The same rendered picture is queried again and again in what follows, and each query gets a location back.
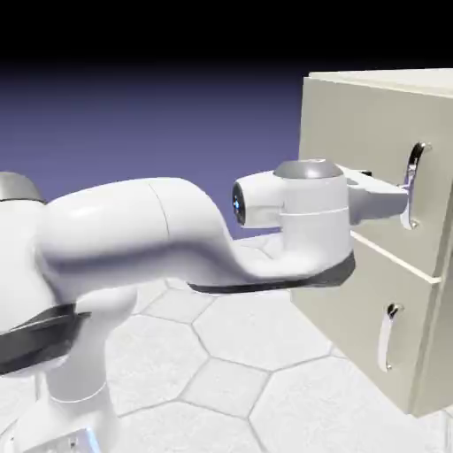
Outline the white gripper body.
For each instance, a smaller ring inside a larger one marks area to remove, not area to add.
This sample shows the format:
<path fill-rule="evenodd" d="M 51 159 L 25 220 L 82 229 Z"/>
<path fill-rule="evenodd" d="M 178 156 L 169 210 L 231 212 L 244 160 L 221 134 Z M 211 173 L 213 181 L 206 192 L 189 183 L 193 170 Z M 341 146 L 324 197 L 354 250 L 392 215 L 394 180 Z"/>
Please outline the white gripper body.
<path fill-rule="evenodd" d="M 404 188 L 374 178 L 348 178 L 347 184 L 352 226 L 367 220 L 392 218 L 405 211 L 409 194 Z"/>

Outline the beige cabinet door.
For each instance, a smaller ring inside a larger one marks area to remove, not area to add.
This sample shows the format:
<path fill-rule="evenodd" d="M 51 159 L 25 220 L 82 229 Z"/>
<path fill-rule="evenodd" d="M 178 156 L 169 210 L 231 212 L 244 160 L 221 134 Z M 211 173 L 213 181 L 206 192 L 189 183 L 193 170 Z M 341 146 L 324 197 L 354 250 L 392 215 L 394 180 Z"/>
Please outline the beige cabinet door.
<path fill-rule="evenodd" d="M 360 234 L 352 241 L 356 270 L 338 288 L 300 288 L 293 305 L 401 411 L 416 417 L 438 411 L 447 392 L 429 375 L 431 323 L 441 278 L 428 275 Z M 392 369 L 377 365 L 384 309 L 404 306 L 390 341 Z"/>
<path fill-rule="evenodd" d="M 444 222 L 451 189 L 447 168 L 451 135 L 440 116 L 450 111 L 449 101 L 438 96 L 314 78 L 303 83 L 304 158 L 327 157 L 400 185 L 414 144 L 432 144 L 420 160 L 415 180 L 411 215 L 418 226 L 407 230 L 399 218 L 365 221 L 354 227 L 353 234 L 439 278 L 448 243 Z"/>

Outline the beige painted cabinet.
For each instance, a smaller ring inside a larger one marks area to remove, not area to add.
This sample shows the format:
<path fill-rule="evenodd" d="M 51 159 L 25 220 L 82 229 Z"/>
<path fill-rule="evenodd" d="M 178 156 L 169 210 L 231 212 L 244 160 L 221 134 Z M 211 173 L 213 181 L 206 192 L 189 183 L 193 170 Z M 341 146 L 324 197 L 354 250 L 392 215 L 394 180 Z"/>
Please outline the beige painted cabinet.
<path fill-rule="evenodd" d="M 453 404 L 453 70 L 313 73 L 299 154 L 406 185 L 405 219 L 353 231 L 356 270 L 293 305 L 401 411 Z"/>

